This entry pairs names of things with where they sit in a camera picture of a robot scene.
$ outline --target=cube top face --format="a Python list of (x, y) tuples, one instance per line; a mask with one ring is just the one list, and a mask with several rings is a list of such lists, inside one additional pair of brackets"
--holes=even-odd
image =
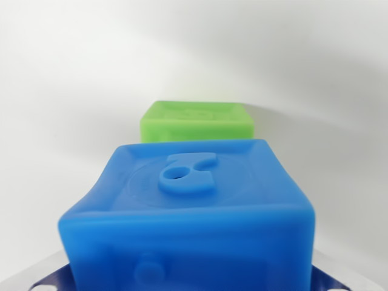
[(314, 212), (263, 140), (119, 147), (59, 230), (79, 291), (310, 287)]
[(118, 148), (74, 214), (289, 204), (309, 206), (265, 141), (168, 142)]
[(253, 137), (253, 120), (238, 103), (156, 101), (140, 128), (142, 142)]

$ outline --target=blue plastic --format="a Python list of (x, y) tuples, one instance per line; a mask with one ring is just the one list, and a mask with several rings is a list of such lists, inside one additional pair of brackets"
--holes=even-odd
[(119, 147), (60, 220), (78, 291), (308, 291), (314, 211), (263, 140)]

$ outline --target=green plastic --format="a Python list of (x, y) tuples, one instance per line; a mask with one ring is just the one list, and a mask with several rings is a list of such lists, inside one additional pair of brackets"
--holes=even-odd
[(253, 138), (239, 103), (156, 101), (140, 121), (142, 142)]

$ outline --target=white backdrop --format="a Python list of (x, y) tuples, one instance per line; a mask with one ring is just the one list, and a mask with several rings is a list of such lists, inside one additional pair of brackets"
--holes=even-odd
[(316, 248), (388, 287), (388, 2), (0, 0), (0, 281), (154, 100), (249, 104)]

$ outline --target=hole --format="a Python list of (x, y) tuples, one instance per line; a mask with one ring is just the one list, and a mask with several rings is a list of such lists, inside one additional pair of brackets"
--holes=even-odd
[(58, 291), (54, 285), (38, 285), (31, 289), (31, 291)]
[(165, 171), (164, 177), (166, 179), (180, 179), (187, 176), (189, 172), (190, 172), (190, 169), (187, 167), (175, 167)]

